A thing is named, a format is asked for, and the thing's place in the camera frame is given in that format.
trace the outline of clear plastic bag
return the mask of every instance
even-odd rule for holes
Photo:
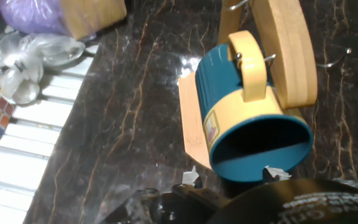
[[[30,34],[19,42],[19,49],[36,55],[45,67],[57,67],[78,59],[85,44],[55,34]]]
[[[0,41],[0,91],[18,104],[34,101],[40,93],[44,67],[58,67],[78,59],[85,44],[56,34],[18,33]]]
[[[126,17],[124,0],[0,0],[13,28],[31,33],[84,38]]]

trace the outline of wooden block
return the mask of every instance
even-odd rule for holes
[[[298,0],[257,0],[252,13],[282,109],[313,105],[317,73],[305,17]]]
[[[186,153],[210,169],[195,78],[196,73],[193,72],[178,81],[183,140]]]
[[[223,4],[226,4],[227,7],[235,6],[239,4],[241,0],[222,0],[222,10],[221,10],[221,22],[219,25],[219,37],[218,44],[224,44],[227,42],[229,34],[237,32],[240,26],[241,12],[242,7],[230,11],[223,7]]]

